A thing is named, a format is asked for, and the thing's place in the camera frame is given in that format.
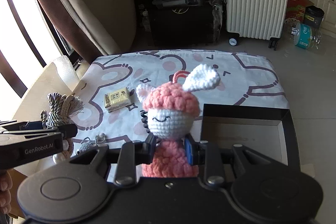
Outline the person's left hand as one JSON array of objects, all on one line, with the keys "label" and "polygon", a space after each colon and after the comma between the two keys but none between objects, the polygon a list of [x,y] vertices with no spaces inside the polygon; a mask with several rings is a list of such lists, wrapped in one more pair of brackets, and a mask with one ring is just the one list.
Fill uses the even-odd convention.
[{"label": "person's left hand", "polygon": [[6,170],[1,170],[0,187],[1,187],[1,192],[0,192],[1,213],[8,214],[11,211],[10,190],[13,187],[13,180],[10,174]]}]

